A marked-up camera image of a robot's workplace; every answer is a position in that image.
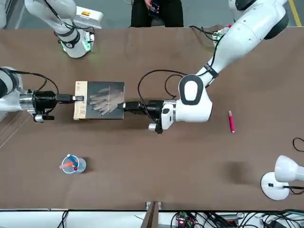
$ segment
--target yellow label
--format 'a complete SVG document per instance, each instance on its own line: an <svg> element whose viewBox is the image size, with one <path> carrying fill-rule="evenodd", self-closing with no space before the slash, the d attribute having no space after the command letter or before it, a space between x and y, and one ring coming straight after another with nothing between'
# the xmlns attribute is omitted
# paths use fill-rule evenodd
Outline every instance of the yellow label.
<svg viewBox="0 0 304 228"><path fill-rule="evenodd" d="M82 15L85 15L85 16L90 16L90 12L85 12L85 11L83 11L82 13L81 13Z"/></svg>

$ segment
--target table surface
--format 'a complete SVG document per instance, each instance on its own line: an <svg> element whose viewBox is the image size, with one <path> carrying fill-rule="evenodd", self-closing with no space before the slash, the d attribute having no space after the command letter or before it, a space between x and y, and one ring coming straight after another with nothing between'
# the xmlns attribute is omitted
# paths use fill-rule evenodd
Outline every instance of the table surface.
<svg viewBox="0 0 304 228"><path fill-rule="evenodd" d="M0 31L1 65L44 74L62 93L73 93L76 80L124 81L126 99L137 100L146 72L196 73L213 53L212 43L190 28L129 28L97 31L94 52L71 59L52 33ZM0 123L0 208L144 209L157 200L164 209L303 209L303 197L276 202L259 186L279 155L303 165L304 153L292 147L304 132L303 42L303 28L263 41L208 88L209 122L176 123L162 135L147 130L145 116L74 121L73 105L58 105L55 121L42 124L26 112L10 113ZM167 75L147 77L143 96L169 98ZM23 79L31 89L42 82ZM177 85L172 79L169 90ZM85 173L58 168L67 153L86 159Z"/></svg>

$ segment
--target clear plastic cup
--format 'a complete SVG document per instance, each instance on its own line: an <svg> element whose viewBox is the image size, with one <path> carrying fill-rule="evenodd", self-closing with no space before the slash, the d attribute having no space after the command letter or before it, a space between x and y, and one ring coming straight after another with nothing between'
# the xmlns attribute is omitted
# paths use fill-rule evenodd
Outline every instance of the clear plastic cup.
<svg viewBox="0 0 304 228"><path fill-rule="evenodd" d="M62 171L66 174L72 174L72 173L82 173L86 169L86 162L82 158L78 158L75 155L68 154L64 160L62 161L61 165L65 165L67 163L70 163L71 160L69 159L69 156L72 156L75 161L77 162L77 170L74 169L74 166L67 166L62 168Z"/></svg>

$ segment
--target person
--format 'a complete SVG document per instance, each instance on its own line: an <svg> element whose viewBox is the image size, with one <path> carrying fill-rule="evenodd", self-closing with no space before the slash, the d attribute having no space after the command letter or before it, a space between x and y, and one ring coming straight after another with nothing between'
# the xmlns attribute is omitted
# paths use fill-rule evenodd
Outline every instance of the person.
<svg viewBox="0 0 304 228"><path fill-rule="evenodd" d="M131 27L150 27L153 17L149 8L153 0L134 0L132 5ZM159 8L157 15L166 27L184 27L181 0L157 0Z"/></svg>

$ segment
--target book cover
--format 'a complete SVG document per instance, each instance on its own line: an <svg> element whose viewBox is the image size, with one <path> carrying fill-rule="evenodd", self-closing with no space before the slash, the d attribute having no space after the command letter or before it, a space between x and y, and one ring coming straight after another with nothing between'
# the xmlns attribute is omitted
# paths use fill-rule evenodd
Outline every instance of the book cover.
<svg viewBox="0 0 304 228"><path fill-rule="evenodd" d="M74 120L123 119L117 106L124 102L124 82L76 81L75 95L84 101L75 102Z"/></svg>

